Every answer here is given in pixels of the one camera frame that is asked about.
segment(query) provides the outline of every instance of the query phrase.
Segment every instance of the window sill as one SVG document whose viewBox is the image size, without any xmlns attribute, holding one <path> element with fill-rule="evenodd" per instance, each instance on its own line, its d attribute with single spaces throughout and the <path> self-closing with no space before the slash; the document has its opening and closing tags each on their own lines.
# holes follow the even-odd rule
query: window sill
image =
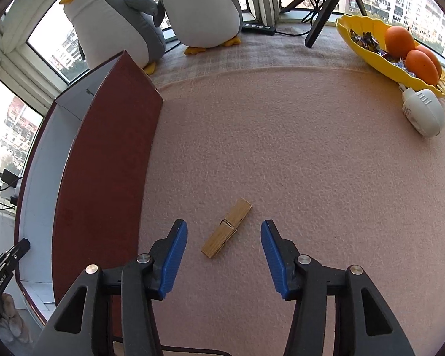
<svg viewBox="0 0 445 356">
<path fill-rule="evenodd" d="M 17 215 L 16 208 L 15 209 L 8 209 L 8 210 L 0 210 L 0 215 L 1 214 L 6 216 L 7 218 L 15 219 L 15 217 Z"/>
<path fill-rule="evenodd" d="M 292 10 L 287 13 L 282 13 L 280 15 L 279 23 L 301 23 L 302 19 L 306 16 L 306 14 L 309 12 L 309 9 L 298 9 L 298 10 Z M 326 22 L 327 26 L 335 26 L 335 21 L 340 16 L 344 15 L 344 13 L 332 13 L 328 21 Z M 445 57 L 442 56 L 440 53 L 436 52 L 432 49 L 432 52 L 435 53 L 435 55 L 438 58 L 438 61 L 440 61 L 440 64 L 442 64 L 443 67 L 445 67 Z"/>
</svg>

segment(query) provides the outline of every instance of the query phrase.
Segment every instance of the black clamp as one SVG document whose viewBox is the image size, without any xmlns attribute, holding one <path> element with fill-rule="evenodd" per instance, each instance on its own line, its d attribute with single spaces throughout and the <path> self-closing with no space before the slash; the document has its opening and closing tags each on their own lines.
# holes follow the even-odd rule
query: black clamp
<svg viewBox="0 0 445 356">
<path fill-rule="evenodd" d="M 326 297 L 336 297 L 333 356 L 414 356 L 399 322 L 359 265 L 323 266 L 281 238 L 272 220 L 260 237 L 272 280 L 282 298 L 296 300 L 284 356 L 322 356 Z"/>
<path fill-rule="evenodd" d="M 172 290 L 188 237 L 177 219 L 165 239 L 118 268 L 89 265 L 60 301 L 34 347 L 33 356 L 114 356 L 112 295 L 121 295 L 126 356 L 162 356 L 152 299 Z"/>
<path fill-rule="evenodd" d="M 18 261 L 30 250 L 30 242 L 23 238 L 17 245 L 0 254 L 0 298 L 13 277 Z"/>
</svg>

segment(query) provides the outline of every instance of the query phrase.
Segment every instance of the building window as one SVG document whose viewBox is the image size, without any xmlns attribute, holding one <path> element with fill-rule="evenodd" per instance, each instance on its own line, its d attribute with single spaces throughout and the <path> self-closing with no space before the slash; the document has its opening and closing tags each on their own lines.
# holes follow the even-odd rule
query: building window
<svg viewBox="0 0 445 356">
<path fill-rule="evenodd" d="M 28 44 L 66 81 L 88 70 L 81 60 L 77 35 L 57 0 L 28 38 Z"/>
<path fill-rule="evenodd" d="M 20 176 L 43 117 L 0 81 L 0 172 Z M 10 206 L 0 197 L 0 208 Z"/>
<path fill-rule="evenodd" d="M 396 5 L 394 7 L 394 14 L 397 15 L 397 16 L 403 16 L 404 15 L 404 10 Z"/>
</svg>

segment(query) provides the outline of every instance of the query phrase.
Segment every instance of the window frame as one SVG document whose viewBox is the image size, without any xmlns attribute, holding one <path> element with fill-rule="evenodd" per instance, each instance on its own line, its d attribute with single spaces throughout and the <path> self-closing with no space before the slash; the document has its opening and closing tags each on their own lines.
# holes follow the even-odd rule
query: window frame
<svg viewBox="0 0 445 356">
<path fill-rule="evenodd" d="M 32 109 L 34 112 L 36 112 L 37 114 L 39 114 L 41 117 L 42 117 L 42 119 L 41 119 L 41 123 L 37 126 L 38 127 L 38 129 L 37 129 L 37 131 L 36 131 L 36 133 L 34 134 L 34 136 L 33 136 L 33 140 L 31 141 L 31 143 L 30 143 L 30 148 L 28 149 L 28 151 L 27 151 L 27 153 L 26 153 L 26 157 L 25 157 L 25 161 L 24 161 L 24 164 L 23 164 L 23 168 L 22 168 L 22 170 L 21 170 L 21 172 L 20 172 L 20 174 L 19 174 L 19 176 L 22 176 L 22 174 L 23 174 L 23 172 L 24 172 L 24 169 L 25 169 L 25 167 L 26 167 L 26 164 L 28 163 L 28 158 L 29 158 L 29 156 L 30 156 L 30 152 L 31 152 L 31 149 L 32 149 L 32 147 L 33 147 L 33 144 L 34 144 L 34 141 L 35 141 L 35 139 L 36 139 L 36 135 L 37 135 L 37 133 L 38 133 L 38 130 L 39 130 L 39 128 L 41 127 L 41 124 L 43 123 L 43 120 L 44 120 L 44 118 L 45 118 L 45 115 L 43 115 L 43 114 L 41 114 L 39 111 L 37 111 L 36 109 L 34 109 L 32 106 L 30 106 L 28 103 L 26 103 L 11 87 L 9 87 L 1 78 L 0 78 L 0 83 L 2 83 L 14 96 L 16 96 L 17 98 L 19 98 L 26 106 L 28 106 L 30 109 Z M 9 215 L 12 215 L 12 216 L 15 216 L 15 214 L 16 214 L 16 211 L 17 211 L 17 208 L 16 208 L 16 205 L 13 205 L 13 204 L 11 204 L 10 203 L 10 201 L 8 201 L 8 200 L 6 200 L 5 198 L 2 198 L 2 197 L 0 197 L 0 207 L 1 208 L 3 208 L 3 207 L 9 207 L 9 206 L 15 206 L 14 208 L 11 208 L 11 209 L 6 209 L 6 210 L 0 210 L 0 212 L 3 212 L 3 213 L 6 213 L 6 214 L 9 214 Z"/>
<path fill-rule="evenodd" d="M 74 81 L 76 81 L 76 79 L 78 79 L 79 77 L 81 77 L 82 75 L 85 75 L 87 72 L 89 72 L 89 68 L 87 68 L 84 72 L 81 72 L 78 76 L 76 76 L 73 80 L 68 80 L 67 77 L 65 77 L 59 70 L 57 70 L 57 68 L 54 68 L 54 66 L 51 65 L 51 63 L 46 60 L 35 48 L 34 46 L 32 46 L 29 42 L 29 39 L 31 37 L 31 35 L 33 34 L 33 32 L 36 30 L 36 28 L 38 27 L 39 23 L 41 22 L 41 20 L 43 20 L 44 16 L 49 12 L 49 10 L 51 9 L 51 7 L 56 3 L 56 1 L 58 0 L 54 0 L 53 3 L 48 7 L 48 9 L 46 10 L 46 12 L 41 16 L 41 18 L 39 19 L 38 22 L 36 22 L 36 24 L 33 27 L 33 30 L 31 31 L 31 33 L 29 34 L 28 38 L 26 39 L 26 45 L 28 47 L 31 48 L 31 50 L 36 53 L 38 55 L 38 57 L 67 85 L 70 86 Z"/>
</svg>

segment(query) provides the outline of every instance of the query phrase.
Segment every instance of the penguin plush toy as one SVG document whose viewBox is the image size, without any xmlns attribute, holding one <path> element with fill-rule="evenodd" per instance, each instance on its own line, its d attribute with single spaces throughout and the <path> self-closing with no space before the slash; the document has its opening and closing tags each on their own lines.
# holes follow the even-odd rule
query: penguin plush toy
<svg viewBox="0 0 445 356">
<path fill-rule="evenodd" d="M 153 0 L 61 0 L 89 69 L 126 50 L 147 74 L 165 54 L 165 38 L 153 23 Z"/>
<path fill-rule="evenodd" d="M 240 44 L 242 11 L 238 0 L 159 0 L 156 26 L 166 14 L 174 34 L 187 45 L 185 54 L 218 45 Z"/>
</svg>

